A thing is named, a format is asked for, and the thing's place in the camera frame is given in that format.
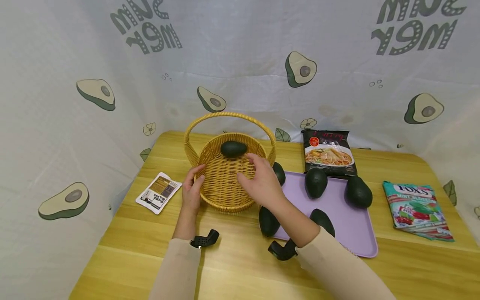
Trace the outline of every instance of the person's left hand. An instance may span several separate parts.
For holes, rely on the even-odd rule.
[[[205,180],[205,176],[201,175],[197,178],[197,180],[195,180],[195,182],[193,182],[193,177],[204,167],[205,165],[199,165],[191,168],[185,177],[185,181],[183,182],[183,201],[181,208],[182,210],[186,210],[186,212],[193,213],[195,216],[198,214],[198,210],[200,209],[200,187]]]

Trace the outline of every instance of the flower print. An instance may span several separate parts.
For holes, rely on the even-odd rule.
[[[150,123],[144,126],[144,134],[151,135],[155,132],[155,123]]]
[[[302,129],[310,129],[317,125],[317,121],[315,119],[306,119],[303,120],[300,124],[300,128]]]

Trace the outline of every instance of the dark green avocado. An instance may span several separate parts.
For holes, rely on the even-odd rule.
[[[273,163],[273,171],[275,172],[276,177],[278,178],[278,182],[280,182],[280,186],[285,183],[285,171],[283,170],[282,166],[275,162]]]
[[[373,195],[362,178],[354,176],[347,181],[345,199],[355,207],[368,208],[372,205]]]
[[[258,223],[260,224],[260,230],[266,237],[272,237],[280,228],[280,223],[275,216],[265,207],[260,207],[258,213]]]
[[[328,179],[325,172],[320,168],[311,168],[305,175],[305,190],[307,195],[312,199],[317,199],[322,196],[326,187]]]
[[[310,214],[310,220],[322,226],[328,233],[335,237],[335,228],[333,228],[332,221],[330,221],[330,218],[323,210],[315,208]]]
[[[221,145],[220,152],[227,158],[236,158],[247,152],[247,145],[236,141],[228,141]]]

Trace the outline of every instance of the wicker basket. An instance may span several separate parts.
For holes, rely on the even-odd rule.
[[[251,136],[238,132],[221,134],[211,139],[197,155],[190,144],[190,132],[201,121],[214,117],[236,117],[250,121],[266,132],[272,143],[272,151],[267,156],[263,146]],[[206,164],[196,176],[205,175],[205,182],[200,189],[200,195],[205,202],[215,209],[225,213],[238,213],[248,209],[253,200],[245,192],[237,181],[237,173],[243,173],[248,179],[255,175],[253,165],[245,156],[228,159],[220,152],[220,146],[227,141],[237,141],[247,145],[247,153],[255,153],[260,157],[267,158],[272,166],[276,158],[275,136],[258,120],[246,115],[234,112],[216,112],[205,115],[193,121],[185,132],[185,152],[192,166]]]

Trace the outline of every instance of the person's right hand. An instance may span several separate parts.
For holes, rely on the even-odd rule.
[[[255,165],[255,177],[249,180],[245,175],[238,173],[237,180],[250,197],[267,209],[286,200],[278,178],[270,163],[256,154],[245,154],[251,164]]]

